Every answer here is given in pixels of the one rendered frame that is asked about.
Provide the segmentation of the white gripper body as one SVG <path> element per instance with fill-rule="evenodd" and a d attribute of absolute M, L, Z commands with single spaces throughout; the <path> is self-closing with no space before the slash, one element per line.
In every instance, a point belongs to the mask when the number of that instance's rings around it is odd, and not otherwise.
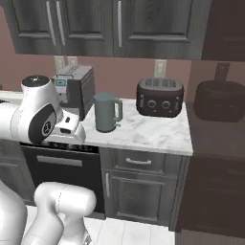
<path fill-rule="evenodd" d="M 84 127 L 81 123 L 79 123 L 74 131 L 55 127 L 51 135 L 45 139 L 45 142 L 82 145 L 85 142 L 85 139 L 86 133 Z"/>

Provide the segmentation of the black four-slot toaster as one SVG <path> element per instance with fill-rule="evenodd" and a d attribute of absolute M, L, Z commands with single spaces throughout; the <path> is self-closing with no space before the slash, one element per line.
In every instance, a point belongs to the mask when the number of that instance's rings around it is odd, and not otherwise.
<path fill-rule="evenodd" d="M 137 85 L 136 108 L 144 116 L 175 118 L 184 99 L 184 85 L 173 78 L 144 78 Z"/>

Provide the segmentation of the grey-green electric kettle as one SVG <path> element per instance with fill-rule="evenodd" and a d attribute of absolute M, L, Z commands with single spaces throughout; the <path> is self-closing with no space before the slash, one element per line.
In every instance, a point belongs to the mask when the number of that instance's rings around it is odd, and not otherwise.
<path fill-rule="evenodd" d="M 123 102 L 112 94 L 101 92 L 95 95 L 96 129 L 109 133 L 123 119 Z"/>

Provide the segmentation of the black dishwasher door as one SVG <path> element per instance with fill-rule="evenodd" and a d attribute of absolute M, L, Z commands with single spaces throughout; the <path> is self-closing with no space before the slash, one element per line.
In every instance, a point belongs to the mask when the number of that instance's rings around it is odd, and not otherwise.
<path fill-rule="evenodd" d="M 92 190 L 97 196 L 95 216 L 105 217 L 100 153 L 97 146 L 42 143 L 21 143 L 33 183 L 59 182 Z M 65 166 L 38 162 L 37 155 L 81 160 L 83 167 Z"/>

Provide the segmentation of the grey and black coffee machine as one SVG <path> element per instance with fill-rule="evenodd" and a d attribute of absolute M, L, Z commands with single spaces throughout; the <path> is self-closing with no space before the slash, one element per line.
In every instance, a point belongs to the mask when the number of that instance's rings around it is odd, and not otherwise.
<path fill-rule="evenodd" d="M 94 104 L 95 77 L 92 66 L 67 65 L 53 76 L 60 106 L 83 121 Z"/>

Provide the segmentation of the grey base cupboard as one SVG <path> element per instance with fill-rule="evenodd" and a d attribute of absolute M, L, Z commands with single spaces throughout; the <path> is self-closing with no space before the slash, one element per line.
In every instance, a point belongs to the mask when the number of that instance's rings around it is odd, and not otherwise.
<path fill-rule="evenodd" d="M 0 179 L 16 192 L 26 205 L 34 205 L 35 186 L 20 143 L 0 140 Z"/>

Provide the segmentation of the grey drawer front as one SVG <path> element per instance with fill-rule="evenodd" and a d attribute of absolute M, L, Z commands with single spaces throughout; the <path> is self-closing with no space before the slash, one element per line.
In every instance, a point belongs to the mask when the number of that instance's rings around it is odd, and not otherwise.
<path fill-rule="evenodd" d="M 115 166 L 119 168 L 138 169 L 144 171 L 162 171 L 165 155 L 156 152 L 139 150 L 117 150 Z"/>

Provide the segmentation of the grey base cupboard door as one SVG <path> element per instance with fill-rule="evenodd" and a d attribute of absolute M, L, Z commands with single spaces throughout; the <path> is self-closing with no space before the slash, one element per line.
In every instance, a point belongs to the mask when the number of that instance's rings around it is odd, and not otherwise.
<path fill-rule="evenodd" d="M 106 194 L 106 172 L 109 173 L 110 197 Z M 175 178 L 108 169 L 102 174 L 107 217 L 169 225 L 176 187 Z"/>

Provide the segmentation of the dark glossy tall cabinet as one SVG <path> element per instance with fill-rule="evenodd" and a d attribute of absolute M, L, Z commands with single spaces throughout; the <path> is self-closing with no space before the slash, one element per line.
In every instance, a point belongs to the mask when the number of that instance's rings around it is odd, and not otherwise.
<path fill-rule="evenodd" d="M 245 0 L 212 0 L 186 103 L 193 156 L 177 228 L 245 238 Z"/>

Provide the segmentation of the wide grey wall cupboard door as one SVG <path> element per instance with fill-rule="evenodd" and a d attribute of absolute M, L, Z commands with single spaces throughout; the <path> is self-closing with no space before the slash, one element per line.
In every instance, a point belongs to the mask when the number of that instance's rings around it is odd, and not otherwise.
<path fill-rule="evenodd" d="M 212 0 L 122 0 L 122 47 L 113 0 L 114 55 L 154 59 L 202 56 Z"/>

